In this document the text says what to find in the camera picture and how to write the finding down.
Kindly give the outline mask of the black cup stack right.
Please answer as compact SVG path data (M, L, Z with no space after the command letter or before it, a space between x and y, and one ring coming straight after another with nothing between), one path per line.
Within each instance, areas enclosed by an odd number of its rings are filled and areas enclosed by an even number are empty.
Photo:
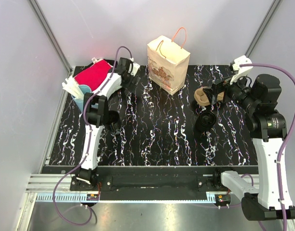
M214 124L216 123L216 116L211 111L203 111L199 114L196 123L195 129L200 132L209 131Z

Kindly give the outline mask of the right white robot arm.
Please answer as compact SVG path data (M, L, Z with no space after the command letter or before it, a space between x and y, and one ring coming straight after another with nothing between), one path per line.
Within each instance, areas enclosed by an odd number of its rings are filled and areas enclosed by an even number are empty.
M277 165L285 170L284 161L277 159L279 149L287 137L286 121L276 109L282 91L280 80L272 75L260 74L251 87L241 77L233 84L228 77L202 91L210 104L223 94L245 112L245 124L255 147L258 161L259 188L249 185L236 171L220 172L212 178L213 187L228 188L241 201L244 216L250 221L295 219L295 206L288 193L286 179L282 178L279 193Z

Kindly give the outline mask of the black cup stack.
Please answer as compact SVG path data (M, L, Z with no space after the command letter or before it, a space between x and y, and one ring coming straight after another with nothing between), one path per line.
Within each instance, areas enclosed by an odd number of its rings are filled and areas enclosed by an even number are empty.
M121 120L119 113L117 111L109 111L109 120L108 123L106 124L107 129L112 133L112 134L120 134L121 132Z
M196 123L195 129L200 132L209 131L214 124L216 123L216 116L211 111L203 111L199 114Z

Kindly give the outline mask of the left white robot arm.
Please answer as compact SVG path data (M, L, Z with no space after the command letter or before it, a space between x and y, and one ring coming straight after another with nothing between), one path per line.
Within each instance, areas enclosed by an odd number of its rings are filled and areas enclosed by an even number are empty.
M91 191L97 186L96 168L98 166L98 145L104 128L110 128L118 133L121 127L120 116L116 111L109 110L108 99L117 90L124 88L134 90L140 81L136 75L140 65L134 58L120 58L116 64L105 60L93 59L91 67L79 73L96 76L92 90L84 94L82 117L85 125L85 140L79 167L75 168L75 182Z

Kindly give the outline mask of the aluminium rail frame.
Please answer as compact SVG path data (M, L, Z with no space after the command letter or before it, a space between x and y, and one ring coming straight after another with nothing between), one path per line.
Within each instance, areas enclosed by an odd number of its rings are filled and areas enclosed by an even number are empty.
M260 75L253 87L244 78L254 67L249 59L235 61L234 74L212 86L212 95L224 92L238 108L241 129L247 131L244 146L255 151L256 165L203 166L202 138L193 133L212 126L194 115L190 91L197 72L187 70L181 97L166 99L151 80L147 66L135 76L109 76L96 91L93 103L99 108L84 125L78 110L66 119L70 136L59 142L59 160L72 145L78 155L70 165L45 165L32 175L27 190L37 201L109 203L216 202L216 195L233 193L248 220L295 219L286 187L284 149L293 132L275 109L279 80Z

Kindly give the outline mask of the red napkin stack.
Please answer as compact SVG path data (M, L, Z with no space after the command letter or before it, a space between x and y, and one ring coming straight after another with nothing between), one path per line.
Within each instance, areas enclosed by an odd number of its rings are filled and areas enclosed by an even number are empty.
M94 91L104 82L111 68L107 61L101 60L81 71L74 78L79 85L87 85L91 91Z

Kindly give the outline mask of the black cup stack left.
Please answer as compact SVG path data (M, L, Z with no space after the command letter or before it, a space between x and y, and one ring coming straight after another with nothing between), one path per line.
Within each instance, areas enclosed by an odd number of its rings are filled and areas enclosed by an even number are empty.
M112 134L120 134L121 132L121 120L119 113L117 111L109 111L109 120L108 123L106 124L107 129L112 133Z

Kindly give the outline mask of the cream bear paper bag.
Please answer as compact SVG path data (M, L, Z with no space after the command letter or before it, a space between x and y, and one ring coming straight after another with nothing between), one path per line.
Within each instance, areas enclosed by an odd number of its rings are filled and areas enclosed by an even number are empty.
M172 38L159 36L147 44L149 78L168 94L174 95L185 83L190 52L184 49L184 42L174 42L180 27Z

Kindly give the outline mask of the brown pulp cup carrier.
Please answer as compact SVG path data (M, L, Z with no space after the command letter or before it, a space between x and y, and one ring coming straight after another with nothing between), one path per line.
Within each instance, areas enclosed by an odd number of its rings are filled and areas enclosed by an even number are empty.
M206 97L206 95L203 93L203 90L202 90L203 88L204 87L201 87L201 88L195 90L194 99L198 103L198 105L200 105L200 106L209 106L209 105L211 105L211 102ZM215 100L215 102L212 105L216 104L217 102L223 101L223 99L224 99L224 92L221 92L218 94L217 99Z

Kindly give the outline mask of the light blue cup holder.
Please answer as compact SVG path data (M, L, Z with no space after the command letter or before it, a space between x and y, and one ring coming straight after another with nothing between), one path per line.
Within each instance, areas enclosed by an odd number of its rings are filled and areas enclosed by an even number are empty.
M85 93L91 93L92 91L91 91L91 88L87 85L79 85L79 89L80 89L79 97L72 96L72 99L77 105L77 107L79 108L79 110L83 112L84 95Z

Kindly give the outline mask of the white stirrer sticks bundle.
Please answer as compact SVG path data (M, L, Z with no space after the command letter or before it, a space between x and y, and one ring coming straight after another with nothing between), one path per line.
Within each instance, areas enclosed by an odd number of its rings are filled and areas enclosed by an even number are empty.
M79 97L80 95L79 85L73 76L69 76L65 79L65 82L62 82L62 88L74 97Z

